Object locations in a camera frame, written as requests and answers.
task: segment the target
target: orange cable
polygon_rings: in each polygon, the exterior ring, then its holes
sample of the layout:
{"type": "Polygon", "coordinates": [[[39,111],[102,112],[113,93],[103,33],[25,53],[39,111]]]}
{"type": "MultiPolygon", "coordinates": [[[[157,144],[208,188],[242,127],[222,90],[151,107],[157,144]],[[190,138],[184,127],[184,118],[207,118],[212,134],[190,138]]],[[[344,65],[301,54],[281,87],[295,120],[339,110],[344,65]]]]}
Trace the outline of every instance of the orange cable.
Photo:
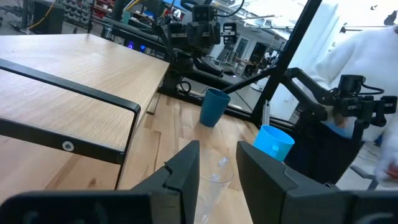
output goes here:
{"type": "Polygon", "coordinates": [[[54,0],[54,2],[52,2],[51,6],[50,6],[50,9],[47,10],[47,12],[45,13],[44,17],[43,17],[39,22],[36,22],[35,24],[33,24],[33,25],[31,25],[30,27],[28,27],[28,29],[31,29],[31,28],[33,28],[33,27],[39,25],[41,22],[43,22],[43,20],[44,20],[45,18],[47,18],[47,16],[49,15],[51,9],[54,7],[54,4],[55,4],[55,0],[54,0]]]}

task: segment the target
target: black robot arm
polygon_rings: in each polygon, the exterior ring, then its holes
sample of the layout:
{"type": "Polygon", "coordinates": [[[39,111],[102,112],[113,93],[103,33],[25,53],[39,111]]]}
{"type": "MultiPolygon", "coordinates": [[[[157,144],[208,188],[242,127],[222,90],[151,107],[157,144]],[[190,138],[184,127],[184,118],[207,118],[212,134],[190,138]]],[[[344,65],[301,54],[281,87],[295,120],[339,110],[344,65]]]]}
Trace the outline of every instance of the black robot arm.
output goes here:
{"type": "Polygon", "coordinates": [[[312,92],[315,99],[323,105],[331,106],[333,104],[329,98],[326,98],[330,92],[322,88],[299,68],[288,68],[281,82],[307,110],[313,112],[317,119],[326,121],[328,117],[326,109],[322,105],[313,102],[301,88],[293,82],[293,78],[297,78],[302,82],[312,92]]]}

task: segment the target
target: blue plastic cup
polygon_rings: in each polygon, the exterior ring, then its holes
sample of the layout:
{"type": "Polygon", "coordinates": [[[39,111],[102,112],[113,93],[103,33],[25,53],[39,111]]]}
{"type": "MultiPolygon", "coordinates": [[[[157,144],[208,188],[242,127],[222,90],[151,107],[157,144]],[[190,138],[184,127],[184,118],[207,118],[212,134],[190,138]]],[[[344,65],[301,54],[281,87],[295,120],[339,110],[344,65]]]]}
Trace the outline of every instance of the blue plastic cup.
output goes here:
{"type": "Polygon", "coordinates": [[[254,140],[254,147],[280,162],[285,160],[293,145],[294,139],[292,137],[269,125],[262,125],[254,140]]]}
{"type": "Polygon", "coordinates": [[[216,126],[230,101],[231,97],[222,91],[208,89],[201,105],[199,122],[211,128],[216,126]]]}

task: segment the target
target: wooden tabletop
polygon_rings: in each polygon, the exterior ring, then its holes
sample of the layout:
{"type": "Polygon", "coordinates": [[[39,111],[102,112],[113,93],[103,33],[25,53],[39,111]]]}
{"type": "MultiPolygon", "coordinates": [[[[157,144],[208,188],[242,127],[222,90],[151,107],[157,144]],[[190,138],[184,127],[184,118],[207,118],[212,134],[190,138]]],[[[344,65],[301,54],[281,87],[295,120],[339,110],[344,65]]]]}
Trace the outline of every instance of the wooden tabletop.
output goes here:
{"type": "Polygon", "coordinates": [[[227,115],[223,115],[214,128],[209,128],[199,122],[199,116],[199,106],[161,95],[155,115],[147,114],[137,130],[121,188],[131,189],[191,140],[199,140],[201,151],[215,151],[228,157],[234,172],[210,215],[209,224],[250,224],[252,220],[239,181],[236,145],[238,141],[253,143],[258,129],[250,122],[227,115]]]}
{"type": "MultiPolygon", "coordinates": [[[[0,37],[0,58],[148,107],[169,64],[94,35],[0,37]]],[[[123,150],[134,114],[0,70],[0,116],[123,150]]]]}
{"type": "MultiPolygon", "coordinates": [[[[0,58],[141,106],[169,64],[86,34],[0,36],[0,58]]],[[[123,150],[134,114],[0,70],[0,117],[123,150]]],[[[43,189],[113,189],[120,166],[0,136],[0,202],[43,189]]]]}
{"type": "MultiPolygon", "coordinates": [[[[131,189],[196,139],[201,150],[228,156],[234,167],[233,180],[210,215],[209,223],[252,223],[235,153],[237,141],[252,143],[258,129],[226,115],[214,128],[208,128],[198,122],[199,106],[164,95],[160,96],[155,115],[145,114],[156,89],[156,85],[150,88],[150,83],[160,82],[167,63],[92,35],[0,37],[0,58],[141,105],[141,123],[126,158],[120,189],[131,189]]],[[[132,119],[132,114],[123,110],[4,71],[0,71],[0,102],[0,116],[120,148],[126,140],[120,135],[127,131],[132,119]]],[[[29,190],[112,189],[119,168],[116,164],[0,136],[0,202],[29,190]]]]}

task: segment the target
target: window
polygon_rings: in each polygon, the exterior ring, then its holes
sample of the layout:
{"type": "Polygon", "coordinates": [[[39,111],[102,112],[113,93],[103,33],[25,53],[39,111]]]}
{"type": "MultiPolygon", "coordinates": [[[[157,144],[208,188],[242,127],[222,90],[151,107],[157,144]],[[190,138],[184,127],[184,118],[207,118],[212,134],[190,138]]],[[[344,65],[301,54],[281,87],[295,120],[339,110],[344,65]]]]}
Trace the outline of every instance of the window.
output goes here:
{"type": "Polygon", "coordinates": [[[246,48],[248,43],[249,43],[249,41],[247,39],[241,38],[241,41],[239,41],[239,44],[236,47],[236,53],[238,53],[238,58],[242,58],[244,49],[246,48]]]}

